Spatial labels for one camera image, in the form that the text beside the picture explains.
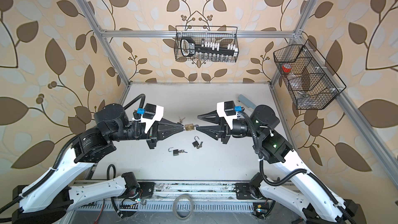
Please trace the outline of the brass padlock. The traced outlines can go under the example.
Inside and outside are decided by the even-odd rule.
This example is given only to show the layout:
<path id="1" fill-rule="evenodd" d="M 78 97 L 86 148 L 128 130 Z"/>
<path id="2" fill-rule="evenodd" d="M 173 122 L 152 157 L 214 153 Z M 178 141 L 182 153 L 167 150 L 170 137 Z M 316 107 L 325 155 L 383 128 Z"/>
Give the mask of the brass padlock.
<path id="1" fill-rule="evenodd" d="M 186 124 L 184 125 L 184 130 L 185 131 L 194 131 L 196 129 L 196 125 L 194 124 Z"/>

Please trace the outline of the black padlock with keys middle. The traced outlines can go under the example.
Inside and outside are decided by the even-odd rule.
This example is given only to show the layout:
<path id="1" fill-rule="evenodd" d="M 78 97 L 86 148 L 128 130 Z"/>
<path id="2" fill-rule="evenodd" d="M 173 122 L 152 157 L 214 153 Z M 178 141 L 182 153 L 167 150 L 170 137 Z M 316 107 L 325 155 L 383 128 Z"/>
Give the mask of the black padlock with keys middle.
<path id="1" fill-rule="evenodd" d="M 200 149 L 203 147 L 203 142 L 200 141 L 200 138 L 198 136 L 195 136 L 192 145 L 194 148 Z"/>

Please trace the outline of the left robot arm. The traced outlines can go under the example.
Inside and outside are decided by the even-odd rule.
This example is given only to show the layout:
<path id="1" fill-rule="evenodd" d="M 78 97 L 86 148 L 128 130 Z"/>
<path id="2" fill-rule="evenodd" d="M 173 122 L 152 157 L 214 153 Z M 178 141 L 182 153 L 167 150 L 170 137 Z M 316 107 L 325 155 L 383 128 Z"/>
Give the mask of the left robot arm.
<path id="1" fill-rule="evenodd" d="M 130 120 L 126 107 L 110 104 L 94 114 L 95 126 L 71 138 L 61 148 L 54 164 L 35 182 L 17 186 L 4 212 L 18 205 L 2 223 L 51 224 L 66 213 L 97 200 L 124 198 L 141 200 L 143 189 L 132 172 L 88 186 L 72 186 L 82 172 L 91 169 L 116 150 L 115 142 L 146 141 L 154 149 L 158 141 L 184 131 L 181 123 L 163 117 L 164 108 L 145 103 L 145 95 L 135 98 L 139 108 Z"/>

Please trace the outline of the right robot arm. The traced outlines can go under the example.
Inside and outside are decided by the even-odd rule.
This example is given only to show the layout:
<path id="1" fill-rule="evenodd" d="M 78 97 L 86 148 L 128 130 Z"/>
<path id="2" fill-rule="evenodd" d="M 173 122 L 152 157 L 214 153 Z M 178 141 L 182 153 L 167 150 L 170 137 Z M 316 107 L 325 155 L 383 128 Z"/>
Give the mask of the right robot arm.
<path id="1" fill-rule="evenodd" d="M 227 144 L 231 137 L 252 138 L 259 159 L 259 172 L 253 177 L 252 196 L 278 202 L 300 216 L 307 224 L 355 223 L 359 208 L 327 187 L 304 163 L 292 145 L 275 128 L 280 120 L 267 105 L 258 105 L 248 115 L 233 101 L 217 103 L 216 110 L 198 116 L 210 126 L 196 130 Z"/>

